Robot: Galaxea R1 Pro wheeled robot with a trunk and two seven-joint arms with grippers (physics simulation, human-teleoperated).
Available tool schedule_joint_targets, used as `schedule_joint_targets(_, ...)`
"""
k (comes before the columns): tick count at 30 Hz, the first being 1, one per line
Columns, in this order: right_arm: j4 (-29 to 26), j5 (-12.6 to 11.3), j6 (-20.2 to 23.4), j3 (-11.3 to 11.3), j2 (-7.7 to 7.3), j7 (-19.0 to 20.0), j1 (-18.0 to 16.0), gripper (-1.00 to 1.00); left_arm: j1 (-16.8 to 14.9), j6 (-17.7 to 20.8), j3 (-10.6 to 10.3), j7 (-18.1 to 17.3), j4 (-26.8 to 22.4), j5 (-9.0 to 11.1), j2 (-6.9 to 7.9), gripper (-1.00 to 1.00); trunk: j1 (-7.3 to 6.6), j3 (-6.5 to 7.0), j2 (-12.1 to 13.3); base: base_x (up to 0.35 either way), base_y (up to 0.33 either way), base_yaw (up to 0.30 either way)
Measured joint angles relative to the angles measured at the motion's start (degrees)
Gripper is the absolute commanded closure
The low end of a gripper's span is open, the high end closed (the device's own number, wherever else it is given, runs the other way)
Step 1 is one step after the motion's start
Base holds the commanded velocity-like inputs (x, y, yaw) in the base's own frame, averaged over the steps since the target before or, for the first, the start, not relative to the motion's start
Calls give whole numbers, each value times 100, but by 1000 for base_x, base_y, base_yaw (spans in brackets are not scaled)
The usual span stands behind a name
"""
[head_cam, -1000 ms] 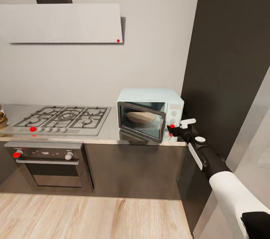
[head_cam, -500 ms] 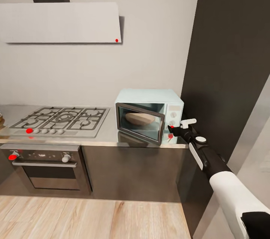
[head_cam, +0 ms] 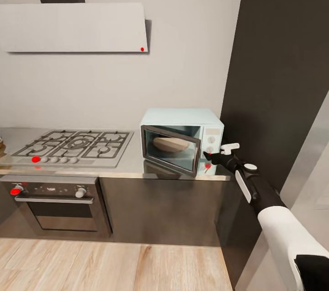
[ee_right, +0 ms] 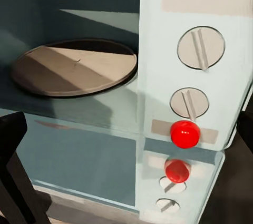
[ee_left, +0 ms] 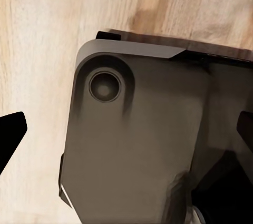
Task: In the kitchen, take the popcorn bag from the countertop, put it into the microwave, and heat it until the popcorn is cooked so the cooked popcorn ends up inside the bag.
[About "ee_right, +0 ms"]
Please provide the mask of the microwave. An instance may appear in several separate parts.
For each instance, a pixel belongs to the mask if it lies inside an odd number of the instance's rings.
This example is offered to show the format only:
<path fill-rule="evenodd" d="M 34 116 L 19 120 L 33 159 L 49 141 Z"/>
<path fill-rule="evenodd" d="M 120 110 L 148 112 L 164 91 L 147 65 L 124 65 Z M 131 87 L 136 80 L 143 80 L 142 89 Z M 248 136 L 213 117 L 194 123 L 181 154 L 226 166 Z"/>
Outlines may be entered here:
<path fill-rule="evenodd" d="M 230 148 L 253 93 L 253 0 L 0 0 L 0 109 Z M 16 152 L 0 224 L 51 224 Z"/>

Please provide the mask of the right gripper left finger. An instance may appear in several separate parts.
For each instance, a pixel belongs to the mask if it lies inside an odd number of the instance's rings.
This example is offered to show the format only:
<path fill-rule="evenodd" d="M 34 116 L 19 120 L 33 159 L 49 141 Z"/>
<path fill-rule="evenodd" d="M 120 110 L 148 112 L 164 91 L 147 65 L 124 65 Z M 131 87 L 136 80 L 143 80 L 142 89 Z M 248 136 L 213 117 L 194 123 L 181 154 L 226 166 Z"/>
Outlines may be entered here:
<path fill-rule="evenodd" d="M 0 117 L 0 174 L 27 132 L 22 111 Z"/>

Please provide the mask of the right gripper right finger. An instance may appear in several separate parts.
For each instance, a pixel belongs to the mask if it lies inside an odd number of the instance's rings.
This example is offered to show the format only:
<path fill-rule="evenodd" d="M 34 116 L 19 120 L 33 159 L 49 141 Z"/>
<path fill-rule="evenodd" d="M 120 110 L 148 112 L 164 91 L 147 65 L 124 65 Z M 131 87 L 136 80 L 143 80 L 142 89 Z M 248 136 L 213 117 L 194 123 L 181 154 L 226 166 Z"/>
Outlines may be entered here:
<path fill-rule="evenodd" d="M 236 129 L 253 154 L 253 113 L 241 111 Z"/>

